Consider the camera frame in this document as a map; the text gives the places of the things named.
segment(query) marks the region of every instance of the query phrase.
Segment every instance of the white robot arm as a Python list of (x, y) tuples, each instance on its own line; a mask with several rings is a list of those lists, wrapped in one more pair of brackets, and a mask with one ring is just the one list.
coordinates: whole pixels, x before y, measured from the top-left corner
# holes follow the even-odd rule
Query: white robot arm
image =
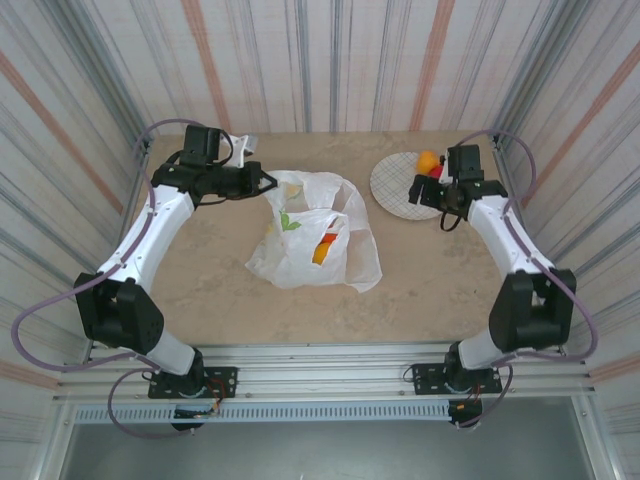
[[(567, 341), (573, 302), (548, 281), (538, 265), (553, 272), (572, 292), (576, 280), (570, 270), (556, 270), (513, 211), (505, 212), (507, 192), (497, 180), (484, 179), (477, 145), (449, 148), (440, 161), (440, 179), (416, 175), (409, 202), (441, 211), (444, 231), (451, 231), (461, 219), (468, 221), (484, 240), (503, 281), (489, 315), (489, 327), (454, 343), (445, 358), (448, 384), (464, 391), (475, 381), (474, 371), (490, 375), (492, 366), (519, 350), (540, 350)], [(446, 215), (457, 217), (450, 229), (444, 228)], [(505, 217), (518, 241), (507, 228)]]
[[(221, 142), (228, 144), (231, 154), (217, 162)], [(202, 389), (202, 358), (164, 326), (164, 318), (149, 296), (153, 278), (178, 230), (199, 205), (206, 204), (203, 196), (215, 194), (219, 201), (239, 200), (276, 186), (260, 163), (245, 163), (245, 156), (251, 155), (255, 146), (253, 136), (234, 137), (218, 129), (189, 125), (183, 150), (154, 173), (155, 205), (150, 205), (148, 196), (128, 234), (98, 269), (98, 275), (115, 265), (120, 268), (101, 284), (76, 296), (88, 338), (146, 356), (168, 374), (169, 380), (175, 380), (184, 396)], [(261, 187), (263, 180), (268, 184)], [(138, 238), (150, 210), (154, 217), (144, 238), (122, 264), (122, 254)], [(81, 274), (76, 286), (93, 278)]]

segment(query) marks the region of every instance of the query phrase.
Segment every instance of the beige tabletop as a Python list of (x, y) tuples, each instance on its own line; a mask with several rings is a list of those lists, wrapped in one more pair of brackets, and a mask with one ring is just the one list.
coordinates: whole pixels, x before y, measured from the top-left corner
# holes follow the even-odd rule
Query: beige tabletop
[[(244, 266), (271, 220), (264, 198), (201, 207), (176, 235), (151, 296), (169, 330), (194, 345), (390, 342), (461, 339), (486, 327), (500, 278), (482, 239), (465, 222), (452, 233), (438, 218), (409, 221), (380, 207), (369, 176), (396, 152), (444, 152), (467, 132), (260, 135), (265, 170), (337, 173), (364, 197), (383, 277), (359, 294), (345, 285), (281, 290)], [(486, 178), (497, 178), (478, 139)], [(149, 171), (182, 146), (160, 136)]]

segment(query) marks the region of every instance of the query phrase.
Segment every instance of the round plate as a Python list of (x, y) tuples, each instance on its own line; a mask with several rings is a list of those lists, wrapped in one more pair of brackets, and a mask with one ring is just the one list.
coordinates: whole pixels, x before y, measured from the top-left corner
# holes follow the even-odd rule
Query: round plate
[(407, 220), (427, 220), (440, 215), (434, 208), (409, 203), (418, 155), (416, 152), (394, 153), (380, 160), (371, 172), (373, 197), (386, 211)]

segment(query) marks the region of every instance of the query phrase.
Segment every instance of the bracket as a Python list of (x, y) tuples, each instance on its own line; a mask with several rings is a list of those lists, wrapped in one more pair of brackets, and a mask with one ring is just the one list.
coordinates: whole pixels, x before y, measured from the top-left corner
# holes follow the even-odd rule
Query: bracket
[(460, 382), (458, 376), (455, 386), (452, 386), (444, 363), (416, 363), (411, 366), (413, 373), (413, 388), (416, 395), (450, 395), (471, 393), (473, 388), (480, 386), (480, 393), (500, 393), (502, 383), (497, 369), (465, 370), (465, 378)]
[[(236, 367), (204, 367), (205, 381), (210, 384), (218, 398), (234, 398), (236, 396), (236, 388), (238, 385), (238, 369)], [(185, 396), (175, 389), (172, 389), (164, 380), (161, 374), (151, 375), (149, 382), (148, 396), (152, 399), (193, 399), (205, 398), (213, 399), (213, 393), (205, 384), (202, 389), (195, 395)]]

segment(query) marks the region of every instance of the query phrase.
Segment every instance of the striped wall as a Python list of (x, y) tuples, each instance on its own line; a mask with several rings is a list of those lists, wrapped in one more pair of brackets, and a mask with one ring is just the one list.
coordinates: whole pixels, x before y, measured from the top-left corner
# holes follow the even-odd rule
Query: striped wall
[[(523, 202), (542, 251), (578, 277), (600, 348), (588, 361), (627, 478), (640, 478), (640, 2), (585, 1), (526, 114), (513, 125), (537, 156)], [(517, 190), (527, 162), (511, 145)], [(572, 350), (589, 341), (586, 324)]]
[(147, 123), (234, 132), (489, 127), (564, 3), (71, 0)]
[[(35, 464), (55, 374), (11, 344), (23, 308), (68, 290), (104, 261), (133, 189), (131, 129), (97, 90), (91, 59), (70, 43), (64, 12), (43, 2), (0, 3), (0, 478)], [(61, 364), (87, 340), (67, 301), (23, 324), (26, 347)]]

